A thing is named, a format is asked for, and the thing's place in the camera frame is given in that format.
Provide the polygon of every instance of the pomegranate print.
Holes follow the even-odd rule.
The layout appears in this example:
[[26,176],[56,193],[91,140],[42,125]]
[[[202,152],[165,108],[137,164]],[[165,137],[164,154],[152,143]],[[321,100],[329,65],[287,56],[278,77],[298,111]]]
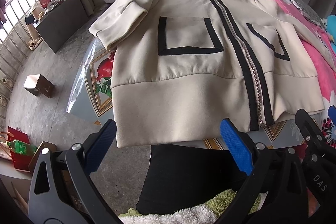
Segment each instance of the pomegranate print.
[[116,51],[110,53],[109,58],[104,59],[97,68],[98,76],[94,79],[94,93],[105,93],[108,97],[112,97],[111,76],[113,60]]
[[102,78],[109,78],[112,75],[112,67],[113,67],[113,60],[115,51],[110,53],[109,58],[104,59],[98,66],[97,72],[98,76],[95,82],[100,82]]

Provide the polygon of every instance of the small box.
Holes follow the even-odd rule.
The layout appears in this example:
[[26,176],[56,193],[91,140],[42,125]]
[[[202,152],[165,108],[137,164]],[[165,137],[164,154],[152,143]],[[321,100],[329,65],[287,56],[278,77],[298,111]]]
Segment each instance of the small box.
[[56,152],[57,151],[57,146],[54,145],[53,143],[48,143],[48,142],[41,142],[40,146],[37,148],[33,158],[31,159],[30,163],[28,164],[28,169],[30,173],[34,172],[37,159],[42,151],[43,148],[49,148],[51,152]]
[[28,75],[23,87],[35,96],[42,93],[48,98],[51,98],[55,88],[43,75]]

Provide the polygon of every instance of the cardboard box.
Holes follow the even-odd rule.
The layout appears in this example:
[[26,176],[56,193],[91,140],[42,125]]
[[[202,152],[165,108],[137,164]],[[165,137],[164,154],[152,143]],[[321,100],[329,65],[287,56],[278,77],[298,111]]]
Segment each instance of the cardboard box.
[[30,163],[28,164],[28,169],[31,173],[34,172],[36,163],[37,163],[37,159],[39,157],[39,155],[41,154],[41,151],[43,148],[49,148],[50,151],[52,152],[56,152],[57,151],[57,146],[54,145],[53,143],[48,143],[48,142],[41,142],[40,146],[37,148],[33,158],[31,159]]

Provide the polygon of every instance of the green bottle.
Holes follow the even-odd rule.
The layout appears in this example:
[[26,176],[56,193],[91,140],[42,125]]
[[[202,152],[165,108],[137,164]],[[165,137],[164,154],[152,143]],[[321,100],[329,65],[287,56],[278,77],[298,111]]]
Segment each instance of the green bottle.
[[37,147],[32,144],[28,144],[19,140],[13,140],[6,143],[14,153],[26,156],[33,156],[37,150]]

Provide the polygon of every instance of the black pocket trim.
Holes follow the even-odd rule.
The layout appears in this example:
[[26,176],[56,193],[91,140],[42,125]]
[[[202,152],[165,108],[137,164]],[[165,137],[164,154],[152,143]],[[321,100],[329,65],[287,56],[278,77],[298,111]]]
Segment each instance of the black pocket trim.
[[209,33],[210,39],[213,43],[213,48],[199,48],[192,46],[167,48],[166,22],[167,17],[160,17],[159,26],[157,28],[158,55],[211,54],[224,51],[223,46],[211,24],[210,18],[204,18],[204,23]]
[[284,46],[284,44],[283,44],[283,42],[282,42],[282,40],[281,40],[281,37],[280,37],[278,31],[277,31],[277,34],[278,34],[278,37],[279,37],[279,43],[280,43],[280,46],[281,46],[281,48],[282,48],[282,50],[283,50],[283,54],[277,53],[277,52],[275,51],[274,46],[273,46],[271,43],[269,43],[269,41],[267,40],[266,37],[263,37],[260,33],[258,33],[258,32],[253,28],[253,26],[252,26],[251,23],[246,23],[246,25],[247,25],[247,27],[250,29],[250,31],[251,31],[256,37],[258,37],[259,39],[261,39],[261,40],[265,43],[265,45],[266,45],[267,47],[269,47],[269,48],[274,52],[274,57],[279,58],[279,59],[282,59],[282,60],[285,60],[285,61],[290,61],[290,59],[289,59],[289,55],[288,55],[288,53],[287,53],[287,51],[286,51],[286,48],[285,48],[285,46]]
[[274,124],[274,118],[273,118],[273,115],[272,115],[272,108],[271,108],[271,103],[270,103],[269,94],[268,94],[268,87],[267,87],[265,75],[263,73],[263,68],[261,67],[261,65],[260,65],[255,53],[253,52],[251,46],[248,44],[248,42],[245,40],[245,38],[241,34],[235,20],[233,19],[233,16],[232,16],[230,10],[224,5],[224,3],[221,0],[217,0],[217,1],[225,9],[227,17],[228,17],[229,21],[231,22],[231,25],[233,26],[233,29],[234,29],[236,35],[245,44],[245,46],[247,48],[247,51],[248,51],[248,53],[249,53],[249,55],[252,59],[252,62],[255,65],[255,68],[256,68],[257,74],[258,74],[258,78],[259,78],[259,82],[260,82],[260,86],[261,86],[265,122],[266,122],[267,126],[271,126],[271,125]]

